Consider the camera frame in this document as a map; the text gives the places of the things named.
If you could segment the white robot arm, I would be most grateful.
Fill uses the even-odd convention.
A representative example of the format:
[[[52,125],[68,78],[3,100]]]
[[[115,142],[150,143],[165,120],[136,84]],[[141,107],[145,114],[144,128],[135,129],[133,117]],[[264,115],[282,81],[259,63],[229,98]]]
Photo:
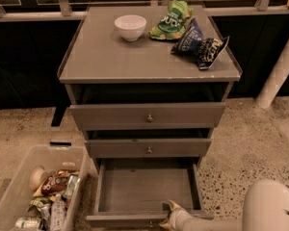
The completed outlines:
[[[289,231],[289,188],[275,180],[259,180],[248,189],[243,216],[208,220],[193,217],[169,201],[171,212],[159,223],[167,231]]]

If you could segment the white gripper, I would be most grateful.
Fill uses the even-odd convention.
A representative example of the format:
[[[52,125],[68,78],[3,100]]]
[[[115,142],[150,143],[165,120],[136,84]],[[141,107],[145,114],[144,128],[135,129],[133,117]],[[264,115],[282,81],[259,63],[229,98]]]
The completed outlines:
[[[169,200],[169,206],[170,217],[161,221],[159,226],[167,231],[183,231],[184,222],[192,216],[173,200]]]

